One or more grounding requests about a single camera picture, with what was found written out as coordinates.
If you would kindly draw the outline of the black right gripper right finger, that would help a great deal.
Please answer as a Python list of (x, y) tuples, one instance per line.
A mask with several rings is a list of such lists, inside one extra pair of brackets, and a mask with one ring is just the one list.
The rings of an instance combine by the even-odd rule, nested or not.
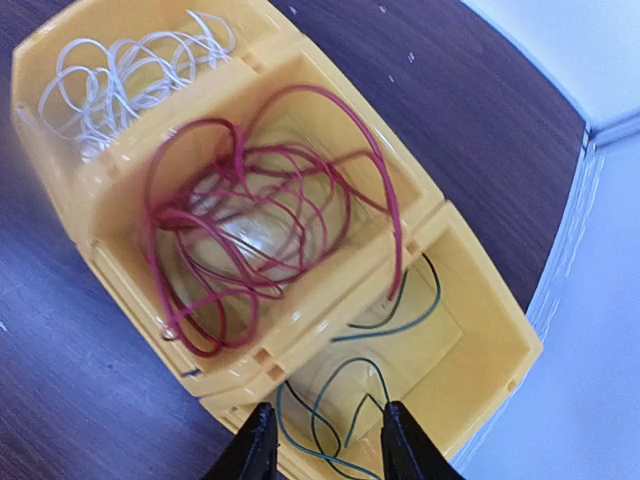
[(386, 480), (463, 480), (401, 401), (385, 405), (381, 451)]

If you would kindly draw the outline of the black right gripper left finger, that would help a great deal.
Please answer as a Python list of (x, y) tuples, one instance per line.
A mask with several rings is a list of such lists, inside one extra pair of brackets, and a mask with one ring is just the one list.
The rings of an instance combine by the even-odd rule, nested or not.
[(258, 403), (203, 480), (277, 478), (278, 426), (268, 402)]

